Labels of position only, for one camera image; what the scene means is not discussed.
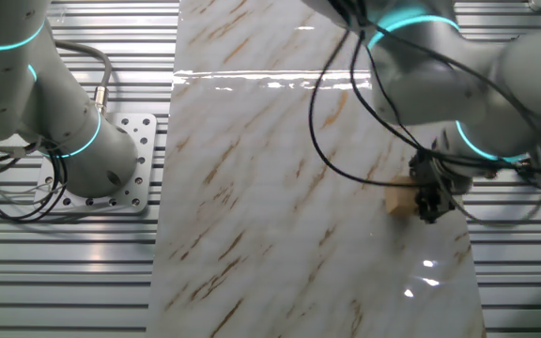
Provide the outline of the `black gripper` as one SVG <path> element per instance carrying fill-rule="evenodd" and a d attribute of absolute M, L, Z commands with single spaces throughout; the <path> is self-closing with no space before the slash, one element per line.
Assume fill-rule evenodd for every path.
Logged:
<path fill-rule="evenodd" d="M 454 209 L 452 201 L 441 195 L 444 194 L 441 186 L 450 194 L 456 194 L 458 176 L 442 161 L 417 150 L 410 159 L 410 177 L 423 185 L 415 195 L 415 203 L 426 223 L 435 223 L 438 218 Z"/>

